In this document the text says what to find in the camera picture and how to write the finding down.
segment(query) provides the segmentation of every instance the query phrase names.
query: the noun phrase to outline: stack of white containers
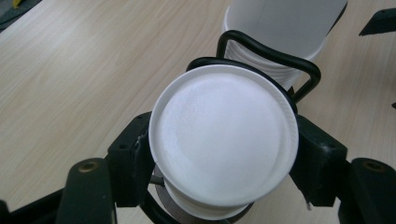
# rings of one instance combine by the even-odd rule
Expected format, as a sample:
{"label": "stack of white containers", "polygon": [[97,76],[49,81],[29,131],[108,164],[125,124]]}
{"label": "stack of white containers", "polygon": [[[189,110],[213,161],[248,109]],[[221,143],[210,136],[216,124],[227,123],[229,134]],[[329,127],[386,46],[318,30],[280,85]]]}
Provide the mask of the stack of white containers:
{"label": "stack of white containers", "polygon": [[[347,0],[233,0],[223,31],[241,31],[265,46],[313,61]],[[290,89],[301,71],[273,63],[231,41],[226,58],[252,65]]]}

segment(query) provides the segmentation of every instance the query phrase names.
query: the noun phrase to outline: black plastic part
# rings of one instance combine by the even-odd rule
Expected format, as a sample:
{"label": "black plastic part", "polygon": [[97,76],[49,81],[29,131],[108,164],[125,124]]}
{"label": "black plastic part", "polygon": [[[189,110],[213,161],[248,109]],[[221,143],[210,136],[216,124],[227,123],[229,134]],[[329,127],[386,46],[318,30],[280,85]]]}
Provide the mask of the black plastic part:
{"label": "black plastic part", "polygon": [[349,184],[366,224],[396,223],[396,173],[381,161],[352,161]]}
{"label": "black plastic part", "polygon": [[70,169],[55,223],[117,223],[104,159],[81,161]]}
{"label": "black plastic part", "polygon": [[234,61],[234,60],[229,60],[229,59],[203,57],[203,58],[195,59],[192,62],[190,62],[190,64],[187,66],[187,71],[190,71],[191,69],[194,69],[194,68],[197,68],[197,67],[211,65],[211,64],[227,64],[227,65],[242,67],[242,68],[250,70],[250,71],[252,71],[254,73],[257,73],[260,76],[268,79],[272,84],[274,84],[282,92],[282,94],[288,100],[293,112],[295,114],[297,114],[297,105],[291,100],[289,94],[285,91],[285,89],[283,89],[277,82],[275,82],[271,77],[266,75],[264,72],[262,72],[261,70],[255,68],[253,66],[250,66],[248,64],[241,63],[241,62]]}
{"label": "black plastic part", "polygon": [[376,35],[396,31],[396,8],[377,11],[359,35]]}
{"label": "black plastic part", "polygon": [[299,149],[290,176],[308,203],[333,206],[345,175],[347,148],[308,119],[296,118]]}
{"label": "black plastic part", "polygon": [[334,24],[332,25],[332,28],[334,28],[335,24],[337,24],[337,22],[340,21],[341,17],[343,17],[344,12],[346,12],[346,9],[347,9],[347,2],[346,2],[346,5],[344,6],[343,10],[340,12],[340,14],[338,15],[337,19],[335,20]]}
{"label": "black plastic part", "polygon": [[0,33],[40,2],[41,0],[23,0],[20,1],[17,8],[11,7],[10,1],[7,2],[8,5],[2,5],[8,9],[2,10],[4,13],[1,13],[0,16]]}
{"label": "black plastic part", "polygon": [[224,58],[225,50],[227,49],[227,43],[229,40],[233,40],[251,50],[253,53],[272,61],[274,63],[280,63],[288,67],[299,69],[306,72],[310,78],[305,84],[295,92],[291,98],[295,103],[301,101],[309,92],[311,92],[320,82],[321,74],[318,67],[307,60],[294,57],[292,55],[282,53],[275,49],[270,49],[260,42],[256,41],[252,37],[235,30],[230,30],[223,33],[219,38],[218,51],[216,54],[217,58]]}
{"label": "black plastic part", "polygon": [[359,210],[359,207],[354,200],[341,202],[340,208],[338,209],[338,219],[340,224],[365,223],[361,215],[361,210]]}
{"label": "black plastic part", "polygon": [[63,190],[60,189],[33,203],[9,213],[1,202],[0,223],[4,224],[52,224],[55,222]]}
{"label": "black plastic part", "polygon": [[136,207],[145,201],[154,160],[149,149],[151,112],[134,118],[108,149],[106,160],[117,207]]}

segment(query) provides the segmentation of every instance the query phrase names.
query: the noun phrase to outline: light wood surface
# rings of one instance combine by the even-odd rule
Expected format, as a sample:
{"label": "light wood surface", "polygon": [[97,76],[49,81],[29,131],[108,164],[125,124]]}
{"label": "light wood surface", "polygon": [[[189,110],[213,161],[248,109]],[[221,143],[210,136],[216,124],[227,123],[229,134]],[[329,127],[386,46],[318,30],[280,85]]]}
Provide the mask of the light wood surface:
{"label": "light wood surface", "polygon": [[[201,56],[214,56],[228,0],[44,0],[0,34],[0,198],[15,210],[104,157],[135,116]],[[392,0],[350,0],[315,63],[300,114],[348,147],[396,167],[396,33],[358,36]],[[239,223],[338,223],[307,211],[290,178]],[[151,223],[139,208],[120,223]]]}

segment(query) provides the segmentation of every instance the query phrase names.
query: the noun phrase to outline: white plastic cup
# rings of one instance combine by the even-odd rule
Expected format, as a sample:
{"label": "white plastic cup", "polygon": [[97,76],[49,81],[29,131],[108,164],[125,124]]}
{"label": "white plastic cup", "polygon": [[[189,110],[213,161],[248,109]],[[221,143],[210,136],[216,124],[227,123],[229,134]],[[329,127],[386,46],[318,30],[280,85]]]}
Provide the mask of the white plastic cup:
{"label": "white plastic cup", "polygon": [[298,148],[297,122],[282,92],[231,65],[199,67],[174,80],[148,131],[171,198],[208,220],[233,217],[274,189]]}
{"label": "white plastic cup", "polygon": [[[347,0],[233,0],[226,11],[223,32],[241,31],[265,46],[313,61]],[[301,71],[273,63],[230,41],[226,58],[262,70],[285,90]]]}
{"label": "white plastic cup", "polygon": [[310,58],[320,49],[347,0],[233,0],[227,26],[272,49]]}

